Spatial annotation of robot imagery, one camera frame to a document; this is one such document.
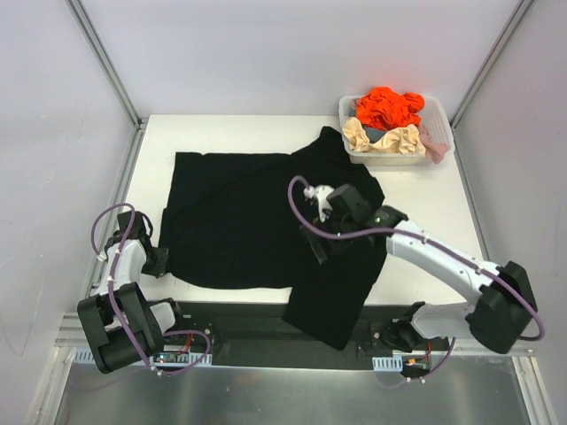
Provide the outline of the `black t-shirt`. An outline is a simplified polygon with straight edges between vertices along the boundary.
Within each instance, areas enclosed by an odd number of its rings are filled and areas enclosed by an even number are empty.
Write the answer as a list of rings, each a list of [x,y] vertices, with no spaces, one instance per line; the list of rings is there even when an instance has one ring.
[[[318,212],[292,182],[354,186],[373,208],[385,196],[377,179],[353,164],[339,132],[324,127],[291,154],[179,152],[159,243],[170,273],[217,290],[290,288],[283,320],[343,350],[386,259],[383,240],[350,240],[319,262],[300,230]]]

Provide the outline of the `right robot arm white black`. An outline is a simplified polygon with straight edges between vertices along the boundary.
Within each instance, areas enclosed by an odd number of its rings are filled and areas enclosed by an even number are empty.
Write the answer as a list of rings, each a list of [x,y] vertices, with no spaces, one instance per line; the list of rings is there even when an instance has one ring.
[[[510,261],[500,266],[446,246],[405,213],[389,206],[373,208],[352,185],[304,185],[303,195],[318,218],[308,221],[292,211],[315,256],[325,261],[348,243],[383,240],[386,252],[434,276],[463,299],[461,303],[412,304],[380,332],[386,346],[402,352],[435,338],[474,339],[486,349],[507,354],[524,330],[541,318],[525,269]]]

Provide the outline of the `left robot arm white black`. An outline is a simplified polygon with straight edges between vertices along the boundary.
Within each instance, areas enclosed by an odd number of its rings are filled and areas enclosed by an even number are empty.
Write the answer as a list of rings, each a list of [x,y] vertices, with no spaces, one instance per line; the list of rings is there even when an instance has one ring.
[[[146,214],[117,215],[118,229],[97,251],[104,263],[94,294],[81,300],[77,313],[99,371],[109,374],[151,357],[167,344],[179,344],[187,334],[176,302],[146,300],[139,282],[146,274],[161,278],[169,271],[167,248],[151,244],[153,226]]]

